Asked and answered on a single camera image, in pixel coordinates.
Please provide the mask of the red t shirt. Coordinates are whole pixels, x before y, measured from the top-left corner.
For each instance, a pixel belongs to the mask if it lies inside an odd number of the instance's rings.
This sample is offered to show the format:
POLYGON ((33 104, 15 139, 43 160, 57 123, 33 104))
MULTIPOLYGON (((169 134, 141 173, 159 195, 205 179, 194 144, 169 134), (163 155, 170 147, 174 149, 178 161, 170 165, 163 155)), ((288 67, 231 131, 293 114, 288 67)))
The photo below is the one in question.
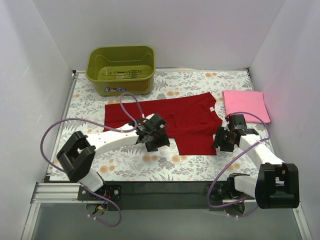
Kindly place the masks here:
POLYGON ((145 116, 159 114, 166 122, 180 155, 215 156, 214 134, 223 123, 215 112, 216 99, 209 92, 193 96, 141 101, 145 116))

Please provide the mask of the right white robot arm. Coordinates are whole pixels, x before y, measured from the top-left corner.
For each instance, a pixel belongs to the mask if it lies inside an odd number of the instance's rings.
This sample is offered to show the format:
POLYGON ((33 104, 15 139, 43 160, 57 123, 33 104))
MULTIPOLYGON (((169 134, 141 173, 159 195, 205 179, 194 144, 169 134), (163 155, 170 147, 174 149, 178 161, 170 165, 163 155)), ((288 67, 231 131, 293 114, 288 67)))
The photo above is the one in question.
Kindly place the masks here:
POLYGON ((226 127, 218 127, 212 148, 232 152, 238 146, 258 169, 253 177, 244 173, 232 173, 226 181, 227 195, 243 201, 255 199, 261 209, 296 209, 300 204, 299 170, 293 163, 285 163, 264 144, 269 137, 248 128, 246 112, 236 112, 226 117, 226 127))

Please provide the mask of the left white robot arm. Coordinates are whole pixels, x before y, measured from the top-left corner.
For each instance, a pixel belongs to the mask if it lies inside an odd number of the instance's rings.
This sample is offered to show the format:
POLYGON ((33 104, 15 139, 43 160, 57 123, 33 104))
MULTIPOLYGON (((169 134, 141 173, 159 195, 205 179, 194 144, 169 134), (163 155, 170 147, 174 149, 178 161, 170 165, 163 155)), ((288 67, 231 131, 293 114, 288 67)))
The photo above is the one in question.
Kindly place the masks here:
POLYGON ((101 200, 107 191, 103 179, 92 167, 94 159, 125 146, 144 144, 148 152, 169 146, 166 124, 159 114, 153 113, 102 133, 85 135, 77 131, 69 137, 56 157, 70 182, 87 187, 95 200, 101 200))

